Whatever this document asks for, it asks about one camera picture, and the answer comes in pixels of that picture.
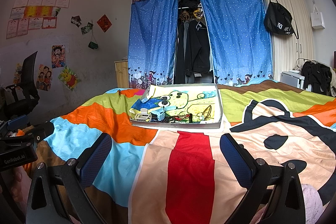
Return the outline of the person's hand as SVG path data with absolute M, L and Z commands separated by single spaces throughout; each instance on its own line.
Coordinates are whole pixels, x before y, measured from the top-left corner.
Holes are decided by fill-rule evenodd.
M 10 183 L 10 193 L 15 202 L 23 201 L 23 192 L 21 182 L 23 179 L 23 172 L 25 170 L 22 166 L 15 167 L 9 172 L 11 183 Z

